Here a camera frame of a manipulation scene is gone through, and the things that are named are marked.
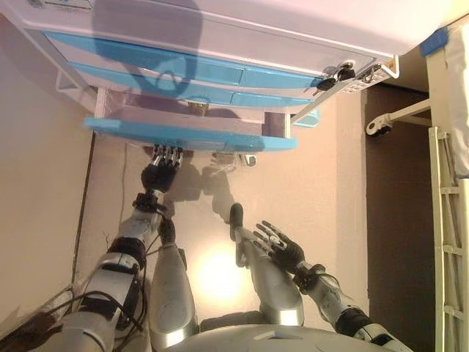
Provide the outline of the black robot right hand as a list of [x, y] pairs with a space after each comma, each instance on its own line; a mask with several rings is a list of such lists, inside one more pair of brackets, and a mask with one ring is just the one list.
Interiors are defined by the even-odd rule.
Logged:
[[262, 249], [280, 269], [296, 274], [299, 265], [305, 261], [302, 248], [279, 228], [268, 221], [256, 224], [253, 231], [254, 243]]

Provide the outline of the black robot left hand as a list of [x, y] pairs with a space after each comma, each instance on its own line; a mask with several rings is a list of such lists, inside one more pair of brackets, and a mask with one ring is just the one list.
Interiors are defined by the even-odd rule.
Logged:
[[166, 193], [182, 164], [182, 157], [182, 148], [156, 144], [150, 163], [141, 173], [144, 189]]

